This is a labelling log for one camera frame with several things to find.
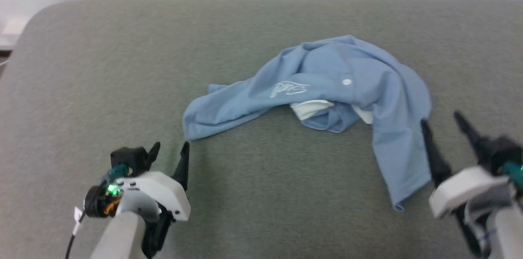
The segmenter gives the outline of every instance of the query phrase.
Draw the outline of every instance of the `blue shirt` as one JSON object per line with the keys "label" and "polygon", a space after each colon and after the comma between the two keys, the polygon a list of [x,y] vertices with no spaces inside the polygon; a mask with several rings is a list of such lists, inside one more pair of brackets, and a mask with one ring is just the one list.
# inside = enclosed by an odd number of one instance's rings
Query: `blue shirt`
{"label": "blue shirt", "polygon": [[423,80],[385,50],[352,36],[303,43],[283,50],[248,80],[210,85],[183,115],[188,140],[251,121],[279,105],[326,100],[333,105],[302,123],[341,132],[372,111],[372,147],[390,198],[401,201],[430,180],[420,120],[431,102]]}

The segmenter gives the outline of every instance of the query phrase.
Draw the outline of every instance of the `gray table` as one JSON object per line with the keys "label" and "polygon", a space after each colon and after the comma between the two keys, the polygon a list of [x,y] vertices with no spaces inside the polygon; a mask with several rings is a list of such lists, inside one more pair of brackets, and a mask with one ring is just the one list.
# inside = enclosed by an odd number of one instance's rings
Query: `gray table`
{"label": "gray table", "polygon": [[[353,34],[415,69],[455,169],[474,156],[452,119],[488,134],[523,131],[521,2],[69,2],[38,13],[0,80],[0,257],[63,257],[73,207],[121,146],[162,142],[170,173],[181,115],[209,83],[251,77],[286,47]],[[357,123],[302,126],[288,107],[192,143],[192,214],[163,258],[464,258],[454,220],[433,220],[430,186],[393,211]],[[107,220],[73,246],[87,258]]]}

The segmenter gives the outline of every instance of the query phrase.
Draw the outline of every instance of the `robotic arm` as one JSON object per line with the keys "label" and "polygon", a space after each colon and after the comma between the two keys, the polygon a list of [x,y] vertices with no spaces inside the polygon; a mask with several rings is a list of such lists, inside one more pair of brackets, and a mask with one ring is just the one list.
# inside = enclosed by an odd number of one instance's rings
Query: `robotic arm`
{"label": "robotic arm", "polygon": [[159,147],[157,142],[149,153],[143,147],[112,152],[112,169],[86,194],[88,217],[113,217],[91,259],[151,259],[162,249],[171,223],[189,219],[189,143],[183,145],[172,177],[149,171]]}
{"label": "robotic arm", "polygon": [[435,189],[429,198],[435,218],[455,216],[471,252],[482,259],[516,259],[523,254],[521,146],[500,136],[480,136],[460,112],[460,130],[472,145],[478,164],[457,174],[439,153],[427,121],[422,132]]}

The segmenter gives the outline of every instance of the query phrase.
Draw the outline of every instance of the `blue cloth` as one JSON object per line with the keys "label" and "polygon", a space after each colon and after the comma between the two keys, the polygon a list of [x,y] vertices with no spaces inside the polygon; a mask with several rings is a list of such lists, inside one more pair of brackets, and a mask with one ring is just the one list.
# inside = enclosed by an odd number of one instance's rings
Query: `blue cloth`
{"label": "blue cloth", "polygon": [[209,94],[185,111],[183,131],[188,140],[205,138],[272,107],[318,99],[334,106],[302,121],[314,129],[341,132],[351,126],[359,119],[351,104],[372,111],[374,154],[394,208],[403,211],[401,202],[430,180],[420,128],[430,114],[430,95],[412,69],[355,37],[290,47],[248,80],[209,86]]}

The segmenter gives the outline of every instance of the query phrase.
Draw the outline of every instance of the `embroidered logo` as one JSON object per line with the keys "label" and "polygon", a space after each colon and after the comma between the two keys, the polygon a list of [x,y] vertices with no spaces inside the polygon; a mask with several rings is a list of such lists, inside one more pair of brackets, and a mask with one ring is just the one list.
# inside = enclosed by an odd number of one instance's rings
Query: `embroidered logo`
{"label": "embroidered logo", "polygon": [[301,94],[307,91],[308,84],[299,84],[292,81],[282,81],[274,85],[274,89],[270,94],[270,97],[276,97],[278,93],[286,92],[286,95]]}

